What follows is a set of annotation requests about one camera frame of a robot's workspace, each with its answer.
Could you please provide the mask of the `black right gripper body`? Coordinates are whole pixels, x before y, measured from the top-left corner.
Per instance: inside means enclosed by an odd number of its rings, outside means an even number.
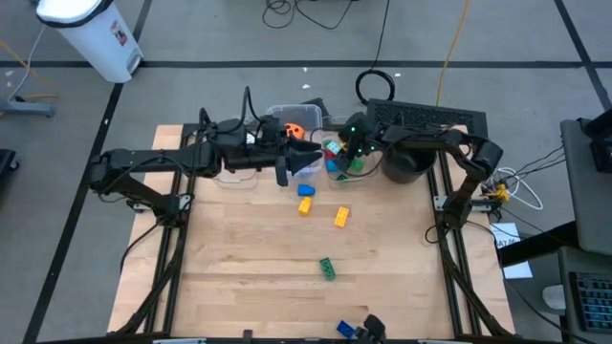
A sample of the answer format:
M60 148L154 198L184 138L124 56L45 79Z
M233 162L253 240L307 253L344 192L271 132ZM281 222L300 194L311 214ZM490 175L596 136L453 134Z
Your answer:
M355 113L339 129L340 140L351 140L350 148L347 153L354 155L355 158L370 153L382 151L383 145L380 142L382 125L365 113Z

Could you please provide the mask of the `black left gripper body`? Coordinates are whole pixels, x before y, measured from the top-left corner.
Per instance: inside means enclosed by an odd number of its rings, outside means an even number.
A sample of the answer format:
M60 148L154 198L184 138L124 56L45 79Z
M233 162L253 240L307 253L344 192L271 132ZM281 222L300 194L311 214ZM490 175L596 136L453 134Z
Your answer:
M260 122L262 137L247 143L247 128L238 118L224 121L224 165L230 172L243 169L261 171L273 167L276 182L289 184L287 177L286 143L284 126L275 117L263 117Z

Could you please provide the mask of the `shallow clear plastic bin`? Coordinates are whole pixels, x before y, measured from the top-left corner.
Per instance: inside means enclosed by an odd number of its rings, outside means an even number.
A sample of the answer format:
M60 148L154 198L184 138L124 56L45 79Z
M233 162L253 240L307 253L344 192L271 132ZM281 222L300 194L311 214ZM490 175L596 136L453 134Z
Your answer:
M330 116L329 118L323 118L322 119L322 144L321 147L323 149L323 158L324 158L324 171L326 174L326 177L330 180L330 184L332 186L337 186L340 187L341 185L344 184L349 184L349 183L364 183L366 179L368 178L372 178L374 177L377 173L378 173L378 167L377 167L377 162L378 162L378 158L379 158L379 154L378 153L371 153L370 155L363 155L361 157L355 158L355 159L361 159L364 162L364 168L362 169L361 172L355 172L353 171L351 168L347 171L347 172L328 172L327 168L326 168L326 162L328 160L325 159L325 152L328 151L325 147L326 143L329 140L335 141L339 146L340 146L340 138L338 136L338 129L341 128L343 126L343 124L346 122L346 120L349 119L349 116L340 116L340 117L332 117ZM335 180L335 178L340 175L343 174L346 177L348 177L347 180L338 182Z
M220 129L232 128L239 122L239 118L226 119L219 122ZM252 134L249 129L246 130L247 134ZM257 171L254 169L236 170L235 173L229 172L225 167L213 180L221 188L226 189L251 189L257 186Z

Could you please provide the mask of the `tall clear plastic bin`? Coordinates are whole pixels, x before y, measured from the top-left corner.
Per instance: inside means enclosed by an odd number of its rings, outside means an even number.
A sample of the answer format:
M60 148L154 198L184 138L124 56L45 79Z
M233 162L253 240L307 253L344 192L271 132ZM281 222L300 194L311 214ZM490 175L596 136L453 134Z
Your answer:
M281 123L293 123L300 126L305 134L305 140L322 144L322 113L321 109L314 104L292 104L292 105L273 105L268 108L267 115L278 118ZM312 179L324 165L324 158L304 167L292 175L287 173L290 182L297 180Z

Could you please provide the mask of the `black bucket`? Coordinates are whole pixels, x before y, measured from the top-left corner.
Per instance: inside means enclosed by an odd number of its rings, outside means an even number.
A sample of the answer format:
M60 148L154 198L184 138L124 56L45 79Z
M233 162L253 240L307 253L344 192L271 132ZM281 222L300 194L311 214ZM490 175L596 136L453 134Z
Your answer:
M394 183L414 183L436 160L436 150L430 143L416 139L395 140L383 150L382 172Z

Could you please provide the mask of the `black perforated panel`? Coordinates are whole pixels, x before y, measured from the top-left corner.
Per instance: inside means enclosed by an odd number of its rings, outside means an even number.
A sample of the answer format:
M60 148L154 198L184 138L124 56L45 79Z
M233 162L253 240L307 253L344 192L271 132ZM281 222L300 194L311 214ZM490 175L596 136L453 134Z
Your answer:
M368 143L387 144L397 139L432 136L449 126L465 126L470 135L489 136L486 114L478 111L372 99L366 115L373 124L373 132L366 135Z

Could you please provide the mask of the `black rounded object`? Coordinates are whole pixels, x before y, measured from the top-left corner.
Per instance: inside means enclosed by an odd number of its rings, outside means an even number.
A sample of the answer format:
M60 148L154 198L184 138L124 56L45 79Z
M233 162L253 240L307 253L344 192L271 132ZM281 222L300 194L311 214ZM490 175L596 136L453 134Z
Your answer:
M355 337L358 344L385 344L385 325L374 314L369 314L363 324L356 328Z

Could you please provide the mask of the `white trash can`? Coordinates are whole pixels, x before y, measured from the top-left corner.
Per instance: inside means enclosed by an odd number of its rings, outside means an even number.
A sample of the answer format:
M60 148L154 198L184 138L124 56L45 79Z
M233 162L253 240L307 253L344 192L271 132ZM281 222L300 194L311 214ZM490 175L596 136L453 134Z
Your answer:
M36 16L111 83L130 81L143 60L115 0L39 0Z

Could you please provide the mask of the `white paper sheet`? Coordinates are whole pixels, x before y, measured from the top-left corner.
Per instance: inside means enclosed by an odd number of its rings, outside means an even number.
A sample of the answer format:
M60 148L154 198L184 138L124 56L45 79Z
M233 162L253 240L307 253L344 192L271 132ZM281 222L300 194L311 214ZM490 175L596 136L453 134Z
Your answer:
M521 241L515 223L491 224L491 231L497 249L515 244ZM511 279L531 279L533 277L528 262L522 262L503 268L504 277Z

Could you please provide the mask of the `black desk beam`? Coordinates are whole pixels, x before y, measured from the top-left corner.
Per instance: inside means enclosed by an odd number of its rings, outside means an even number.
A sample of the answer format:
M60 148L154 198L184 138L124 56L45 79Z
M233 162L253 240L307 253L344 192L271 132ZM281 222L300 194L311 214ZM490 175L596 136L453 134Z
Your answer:
M498 258L501 267L505 268L555 253L561 247L579 248L575 221L502 247L498 250Z

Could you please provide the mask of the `grey stand base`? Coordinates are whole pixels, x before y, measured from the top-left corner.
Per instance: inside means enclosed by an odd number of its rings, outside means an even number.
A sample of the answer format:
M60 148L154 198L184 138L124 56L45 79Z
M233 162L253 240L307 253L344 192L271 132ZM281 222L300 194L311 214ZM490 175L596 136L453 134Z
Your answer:
M28 101L23 97L16 97L13 100L0 98L0 114L39 115L51 118L55 115L55 107L48 103Z

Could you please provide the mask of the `white computer mouse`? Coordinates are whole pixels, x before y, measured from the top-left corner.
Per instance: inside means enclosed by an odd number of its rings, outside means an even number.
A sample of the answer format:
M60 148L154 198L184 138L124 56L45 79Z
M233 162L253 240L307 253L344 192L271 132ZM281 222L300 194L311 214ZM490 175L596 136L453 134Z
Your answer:
M565 311L565 292L561 284L545 287L541 292L544 303L553 310Z

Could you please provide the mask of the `black equipment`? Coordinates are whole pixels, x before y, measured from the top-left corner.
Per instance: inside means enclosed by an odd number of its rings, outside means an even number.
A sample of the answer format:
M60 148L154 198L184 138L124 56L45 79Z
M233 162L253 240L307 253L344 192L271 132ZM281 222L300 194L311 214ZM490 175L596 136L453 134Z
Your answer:
M11 174L20 167L16 152L10 149L0 149L0 186Z

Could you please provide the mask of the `backlit keyboard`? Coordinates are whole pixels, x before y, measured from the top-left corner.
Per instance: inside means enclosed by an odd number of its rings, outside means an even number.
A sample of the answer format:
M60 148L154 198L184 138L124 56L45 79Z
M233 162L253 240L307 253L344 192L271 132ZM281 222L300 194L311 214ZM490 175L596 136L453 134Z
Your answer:
M612 274L570 272L569 283L580 328L612 334Z

